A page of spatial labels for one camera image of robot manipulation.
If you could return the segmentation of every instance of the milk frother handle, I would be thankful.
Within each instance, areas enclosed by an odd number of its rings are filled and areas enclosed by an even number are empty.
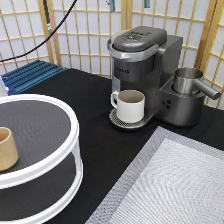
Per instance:
[[[213,100],[217,100],[220,97],[220,92],[218,92],[217,90],[208,86],[201,80],[195,80],[194,87],[196,89],[199,89],[201,92],[203,92],[205,95],[207,95],[208,97],[210,97]]]
[[[119,94],[119,92],[115,91],[111,94],[111,97],[110,97],[111,104],[116,109],[117,109],[117,104],[115,104],[115,102],[114,102],[114,95],[117,95],[117,97],[118,97],[118,94]]]

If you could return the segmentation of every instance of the coffee cup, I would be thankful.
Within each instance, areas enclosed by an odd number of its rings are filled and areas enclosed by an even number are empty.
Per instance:
[[[145,96],[137,90],[113,92],[111,104],[116,109],[117,118],[125,123],[136,123],[144,117]]]
[[[0,127],[0,171],[12,167],[19,155],[10,129]]]

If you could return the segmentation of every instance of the stainless steel milk frother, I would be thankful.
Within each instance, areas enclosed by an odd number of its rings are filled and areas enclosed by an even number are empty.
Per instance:
[[[181,94],[194,95],[199,91],[213,100],[220,97],[220,92],[201,81],[203,72],[196,68],[179,68],[175,71],[173,88]]]

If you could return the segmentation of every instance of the black cable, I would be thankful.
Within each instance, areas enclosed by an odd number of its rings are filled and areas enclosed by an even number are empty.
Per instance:
[[[8,59],[4,59],[0,62],[5,62],[5,61],[10,61],[10,60],[13,60],[13,59],[17,59],[17,58],[21,58],[21,57],[24,57],[30,53],[32,53],[33,51],[37,50],[39,47],[41,47],[42,45],[44,45],[48,40],[50,40],[50,38],[56,33],[56,31],[58,30],[58,28],[64,23],[64,21],[67,19],[69,13],[72,11],[72,8],[75,6],[77,0],[75,0],[71,7],[69,8],[67,14],[65,15],[65,17],[62,19],[62,21],[58,24],[58,26],[55,28],[55,30],[51,33],[51,35],[45,40],[43,41],[42,43],[40,43],[38,46],[36,46],[35,48],[33,48],[32,50],[28,51],[27,53],[25,54],[22,54],[22,55],[19,55],[19,56],[16,56],[16,57],[13,57],[13,58],[8,58]]]

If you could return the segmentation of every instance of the coffee maker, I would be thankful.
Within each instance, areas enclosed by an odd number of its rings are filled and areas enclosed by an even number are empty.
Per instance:
[[[125,124],[116,119],[112,110],[110,120],[114,125],[135,129],[156,118],[186,127],[199,121],[206,91],[182,94],[173,88],[182,43],[182,37],[146,26],[136,27],[108,41],[112,57],[112,92],[133,89],[145,95],[145,117],[140,123]]]

